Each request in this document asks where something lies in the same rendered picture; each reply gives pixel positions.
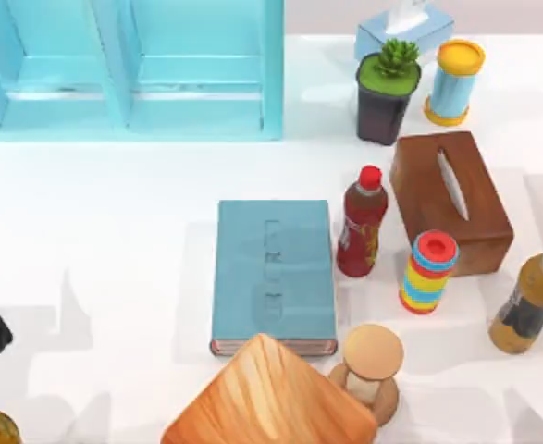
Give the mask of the light blue rack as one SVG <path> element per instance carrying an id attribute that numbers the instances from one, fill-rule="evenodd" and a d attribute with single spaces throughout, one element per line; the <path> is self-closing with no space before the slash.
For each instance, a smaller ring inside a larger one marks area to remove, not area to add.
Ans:
<path id="1" fill-rule="evenodd" d="M 0 141 L 282 134 L 284 0 L 0 0 Z"/>

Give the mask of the blue book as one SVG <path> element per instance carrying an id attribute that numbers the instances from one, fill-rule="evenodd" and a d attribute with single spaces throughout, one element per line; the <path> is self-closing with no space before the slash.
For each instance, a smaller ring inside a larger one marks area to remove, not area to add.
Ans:
<path id="1" fill-rule="evenodd" d="M 259 333 L 301 356 L 337 351 L 327 201 L 219 203 L 210 350 L 232 356 Z"/>

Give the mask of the green plant in dark pot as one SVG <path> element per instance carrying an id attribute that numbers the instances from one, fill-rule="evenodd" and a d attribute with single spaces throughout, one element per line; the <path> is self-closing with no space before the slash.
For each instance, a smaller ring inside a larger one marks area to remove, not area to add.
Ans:
<path id="1" fill-rule="evenodd" d="M 356 71 L 359 139 L 389 146 L 399 137 L 411 96 L 422 76 L 419 47 L 388 39 L 381 50 L 365 55 Z"/>

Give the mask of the brown wooden tissue box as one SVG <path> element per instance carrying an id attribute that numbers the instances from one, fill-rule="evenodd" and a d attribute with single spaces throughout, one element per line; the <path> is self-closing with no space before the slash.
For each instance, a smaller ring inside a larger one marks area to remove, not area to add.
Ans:
<path id="1" fill-rule="evenodd" d="M 471 132 L 399 138 L 390 183 L 410 241 L 438 229 L 459 246 L 454 276 L 499 270 L 513 229 Z"/>

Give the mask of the amber bottle with white cap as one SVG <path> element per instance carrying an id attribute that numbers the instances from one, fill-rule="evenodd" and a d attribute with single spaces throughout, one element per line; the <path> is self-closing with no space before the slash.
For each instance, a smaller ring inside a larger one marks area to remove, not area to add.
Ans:
<path id="1" fill-rule="evenodd" d="M 522 354 L 537 340 L 543 328 L 543 253 L 521 267 L 508 301 L 489 327 L 493 344 L 502 352 Z"/>

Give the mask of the blue tissue box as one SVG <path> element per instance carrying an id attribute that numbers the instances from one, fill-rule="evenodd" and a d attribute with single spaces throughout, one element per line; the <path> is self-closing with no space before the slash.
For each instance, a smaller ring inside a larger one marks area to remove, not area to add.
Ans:
<path id="1" fill-rule="evenodd" d="M 354 57 L 361 61 L 379 52 L 387 40 L 396 38 L 415 43 L 418 63 L 425 65 L 435 59 L 439 46 L 451 38 L 453 27 L 453 17 L 430 0 L 397 0 L 388 11 L 358 25 Z"/>

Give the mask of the blue and yellow canister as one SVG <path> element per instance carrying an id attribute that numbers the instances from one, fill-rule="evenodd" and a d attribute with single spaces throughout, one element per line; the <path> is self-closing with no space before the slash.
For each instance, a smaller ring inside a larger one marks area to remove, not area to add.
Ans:
<path id="1" fill-rule="evenodd" d="M 465 120 L 475 76 L 485 59 L 483 48 L 471 41 L 452 39 L 439 47 L 434 87 L 424 105 L 431 122 L 452 127 Z"/>

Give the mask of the stack of coloured rings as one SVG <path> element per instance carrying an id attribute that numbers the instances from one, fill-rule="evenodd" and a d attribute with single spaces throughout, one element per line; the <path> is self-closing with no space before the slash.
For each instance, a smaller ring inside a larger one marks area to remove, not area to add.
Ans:
<path id="1" fill-rule="evenodd" d="M 400 285 L 402 305 L 418 315 L 433 312 L 459 254 L 456 241 L 446 232 L 429 230 L 418 235 Z"/>

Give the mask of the red bottle with red cap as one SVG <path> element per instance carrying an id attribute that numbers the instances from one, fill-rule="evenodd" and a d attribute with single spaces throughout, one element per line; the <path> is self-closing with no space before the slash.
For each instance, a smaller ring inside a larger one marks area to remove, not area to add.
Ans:
<path id="1" fill-rule="evenodd" d="M 337 250 L 337 266 L 344 275 L 362 278 L 371 272 L 388 203 L 381 170 L 364 166 L 344 194 L 344 225 Z"/>

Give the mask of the wooden hourglass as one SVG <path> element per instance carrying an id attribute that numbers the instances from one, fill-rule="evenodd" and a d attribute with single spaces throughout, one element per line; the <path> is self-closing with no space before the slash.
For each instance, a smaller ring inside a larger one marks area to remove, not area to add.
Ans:
<path id="1" fill-rule="evenodd" d="M 342 356 L 328 378 L 367 407 L 377 424 L 384 426 L 396 413 L 400 400 L 395 380 L 404 357 L 400 338 L 378 324 L 360 325 L 343 342 Z"/>

